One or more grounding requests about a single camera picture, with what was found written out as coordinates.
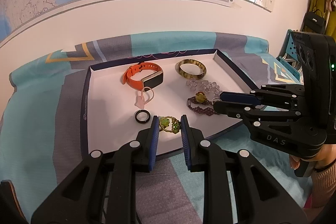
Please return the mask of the right hand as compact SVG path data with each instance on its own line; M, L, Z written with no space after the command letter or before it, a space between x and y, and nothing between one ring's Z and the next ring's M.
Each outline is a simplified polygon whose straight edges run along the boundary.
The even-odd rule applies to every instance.
M324 144L317 155L311 159L303 160L299 157L289 155L289 163L292 169L296 170L302 161L315 162L315 169L321 169L329 166L335 161L335 144Z

